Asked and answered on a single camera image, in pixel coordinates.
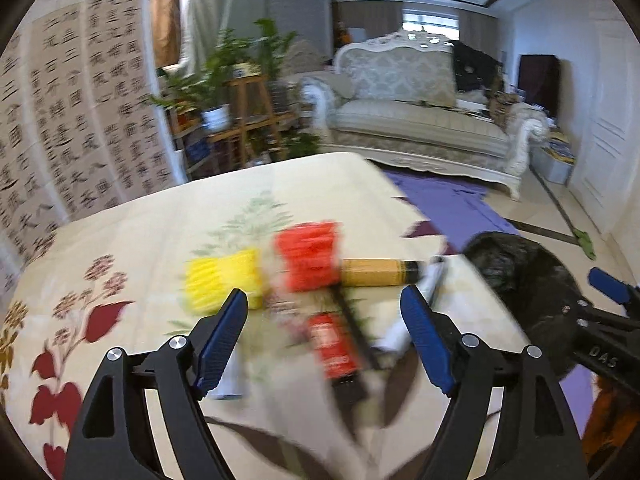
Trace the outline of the ornate white sofa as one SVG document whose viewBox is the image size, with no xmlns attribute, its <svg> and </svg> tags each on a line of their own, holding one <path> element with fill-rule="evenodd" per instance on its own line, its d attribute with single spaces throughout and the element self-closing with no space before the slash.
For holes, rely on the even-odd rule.
<svg viewBox="0 0 640 480">
<path fill-rule="evenodd" d="M 301 76 L 296 91 L 311 107 L 322 151 L 500 184 L 512 200 L 530 150 L 550 133 L 547 115 L 516 94 L 492 90 L 486 104 L 461 99 L 454 44 L 429 32 L 346 44 L 330 70 Z"/>
</svg>

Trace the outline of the green potted plant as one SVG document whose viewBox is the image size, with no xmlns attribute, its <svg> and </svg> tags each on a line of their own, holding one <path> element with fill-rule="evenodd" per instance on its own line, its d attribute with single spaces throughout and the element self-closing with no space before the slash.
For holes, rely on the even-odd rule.
<svg viewBox="0 0 640 480">
<path fill-rule="evenodd" d="M 228 102 L 228 82 L 234 78 L 235 66 L 241 63 L 258 68 L 268 81 L 277 81 L 298 33 L 292 30 L 281 35 L 272 18 L 258 18 L 254 24 L 259 29 L 256 38 L 236 36 L 232 29 L 224 29 L 218 46 L 191 75 L 170 74 L 159 68 L 157 73 L 163 78 L 165 89 L 160 96 L 149 96 L 148 102 L 187 112 L 214 110 Z"/>
</svg>

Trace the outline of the storage box by sofa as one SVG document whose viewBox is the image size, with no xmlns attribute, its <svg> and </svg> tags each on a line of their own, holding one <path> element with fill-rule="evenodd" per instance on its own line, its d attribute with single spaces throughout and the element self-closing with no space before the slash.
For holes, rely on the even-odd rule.
<svg viewBox="0 0 640 480">
<path fill-rule="evenodd" d="M 552 130 L 544 143 L 536 146 L 532 166 L 548 182 L 566 185 L 575 166 L 575 155 L 568 137 L 561 130 Z"/>
</svg>

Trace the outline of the black tube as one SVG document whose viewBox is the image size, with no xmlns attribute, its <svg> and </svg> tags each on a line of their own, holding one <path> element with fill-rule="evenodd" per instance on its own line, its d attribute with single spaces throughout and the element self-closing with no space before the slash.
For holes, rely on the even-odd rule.
<svg viewBox="0 0 640 480">
<path fill-rule="evenodd" d="M 362 356 L 368 363 L 371 370 L 377 370 L 379 372 L 382 370 L 382 366 L 380 362 L 378 362 L 378 357 L 371 348 L 367 337 L 364 336 L 364 333 L 360 328 L 356 319 L 355 311 L 352 310 L 352 307 L 349 305 L 349 302 L 343 294 L 342 285 L 340 283 L 331 285 L 329 287 L 329 292 L 331 293 L 334 302 L 337 304 L 337 307 L 339 307 L 342 312 L 343 318 L 350 333 L 352 334 L 352 339 L 355 341 L 360 356 Z"/>
</svg>

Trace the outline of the blue white paper box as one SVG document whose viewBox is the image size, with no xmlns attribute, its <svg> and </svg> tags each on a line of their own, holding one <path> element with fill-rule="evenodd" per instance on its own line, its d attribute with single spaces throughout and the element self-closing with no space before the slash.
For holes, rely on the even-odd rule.
<svg viewBox="0 0 640 480">
<path fill-rule="evenodd" d="M 206 396 L 215 400 L 238 400 L 246 393 L 243 351 L 240 344 L 236 344 L 230 354 L 224 372 L 218 385 L 210 390 Z"/>
</svg>

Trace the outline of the dark covered cabinet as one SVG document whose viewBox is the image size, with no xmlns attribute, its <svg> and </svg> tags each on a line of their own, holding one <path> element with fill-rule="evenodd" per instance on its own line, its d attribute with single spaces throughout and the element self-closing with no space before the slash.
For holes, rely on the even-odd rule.
<svg viewBox="0 0 640 480">
<path fill-rule="evenodd" d="M 548 115 L 558 117 L 561 62 L 554 55 L 523 54 L 518 62 L 518 90 L 527 104 L 541 106 Z"/>
</svg>

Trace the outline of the purple floor cloth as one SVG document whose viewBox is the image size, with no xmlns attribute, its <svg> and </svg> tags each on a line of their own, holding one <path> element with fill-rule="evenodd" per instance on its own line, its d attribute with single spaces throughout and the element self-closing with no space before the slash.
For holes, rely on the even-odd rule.
<svg viewBox="0 0 640 480">
<path fill-rule="evenodd" d="M 515 226 L 485 202 L 487 188 L 464 179 L 447 179 L 426 174 L 383 169 L 384 174 L 447 237 L 462 249 L 483 232 L 518 235 Z M 561 387 L 570 404 L 579 434 L 584 434 L 593 404 L 592 376 L 581 365 L 574 367 Z"/>
</svg>

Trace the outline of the white toothpaste tube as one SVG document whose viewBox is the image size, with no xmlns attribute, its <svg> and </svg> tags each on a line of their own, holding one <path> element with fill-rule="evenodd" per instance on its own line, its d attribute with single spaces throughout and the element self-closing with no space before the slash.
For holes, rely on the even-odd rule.
<svg viewBox="0 0 640 480">
<path fill-rule="evenodd" d="M 401 292 L 398 320 L 393 322 L 382 338 L 374 342 L 374 350 L 390 353 L 398 358 L 403 356 L 409 349 L 411 336 L 427 320 L 428 311 L 436 304 L 442 288 L 447 263 L 443 256 L 436 256 L 427 264 L 420 264 L 419 270 L 420 275 L 416 281 Z"/>
</svg>

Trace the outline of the yellow bottle black cap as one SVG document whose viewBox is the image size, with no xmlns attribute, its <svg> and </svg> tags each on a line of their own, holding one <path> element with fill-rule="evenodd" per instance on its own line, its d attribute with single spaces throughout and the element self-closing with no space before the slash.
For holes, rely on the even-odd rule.
<svg viewBox="0 0 640 480">
<path fill-rule="evenodd" d="M 425 264 L 416 260 L 344 259 L 340 281 L 347 287 L 393 287 L 416 284 Z"/>
</svg>

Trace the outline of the yellow honeycomb paper ball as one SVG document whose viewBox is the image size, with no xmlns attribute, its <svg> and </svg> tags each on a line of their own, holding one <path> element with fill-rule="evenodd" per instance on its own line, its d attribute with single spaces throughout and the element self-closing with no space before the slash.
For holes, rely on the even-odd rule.
<svg viewBox="0 0 640 480">
<path fill-rule="evenodd" d="M 183 282 L 189 310 L 197 315 L 213 315 L 235 288 L 246 293 L 250 310 L 260 309 L 265 287 L 259 256 L 259 250 L 250 247 L 223 257 L 191 260 Z"/>
</svg>

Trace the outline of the white plant pot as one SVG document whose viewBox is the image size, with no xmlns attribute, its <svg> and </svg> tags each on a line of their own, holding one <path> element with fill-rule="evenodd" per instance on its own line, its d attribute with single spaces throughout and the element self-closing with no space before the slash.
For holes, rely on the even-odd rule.
<svg viewBox="0 0 640 480">
<path fill-rule="evenodd" d="M 210 110 L 203 110 L 201 116 L 204 127 L 210 133 L 228 130 L 232 124 L 228 103 L 211 108 Z"/>
</svg>

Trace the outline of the grey curtain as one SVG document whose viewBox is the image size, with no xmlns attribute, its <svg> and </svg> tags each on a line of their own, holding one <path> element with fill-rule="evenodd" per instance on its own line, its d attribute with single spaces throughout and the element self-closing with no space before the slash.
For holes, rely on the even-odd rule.
<svg viewBox="0 0 640 480">
<path fill-rule="evenodd" d="M 227 30 L 255 38 L 256 21 L 266 16 L 267 0 L 180 0 L 181 47 L 174 73 L 199 72 Z"/>
</svg>

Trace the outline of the wooden plant stand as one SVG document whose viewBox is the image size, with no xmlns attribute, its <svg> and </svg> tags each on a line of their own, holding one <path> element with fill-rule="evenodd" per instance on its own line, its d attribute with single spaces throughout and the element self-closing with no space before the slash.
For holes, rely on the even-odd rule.
<svg viewBox="0 0 640 480">
<path fill-rule="evenodd" d="M 207 136 L 207 144 L 214 148 L 221 144 L 227 149 L 230 167 L 244 168 L 262 155 L 272 162 L 285 159 L 286 147 L 282 132 L 296 119 L 292 110 L 276 112 L 264 75 L 244 76 L 226 83 L 230 98 L 231 124 L 227 129 Z"/>
</svg>

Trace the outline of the red honeycomb paper ball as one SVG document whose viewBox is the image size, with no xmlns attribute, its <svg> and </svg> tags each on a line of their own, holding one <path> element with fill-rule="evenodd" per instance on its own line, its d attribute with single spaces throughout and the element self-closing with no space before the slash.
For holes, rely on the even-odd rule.
<svg viewBox="0 0 640 480">
<path fill-rule="evenodd" d="M 310 292 L 336 284 L 339 238 L 333 221 L 299 223 L 279 232 L 274 247 L 283 262 L 285 287 Z"/>
</svg>

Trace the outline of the calligraphy folding screen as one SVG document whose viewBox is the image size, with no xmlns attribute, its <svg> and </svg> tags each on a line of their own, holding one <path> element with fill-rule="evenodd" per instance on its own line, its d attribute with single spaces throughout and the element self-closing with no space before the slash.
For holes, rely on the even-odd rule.
<svg viewBox="0 0 640 480">
<path fill-rule="evenodd" d="M 151 0 L 35 0 L 1 55 L 1 299 L 67 223 L 186 180 Z"/>
</svg>

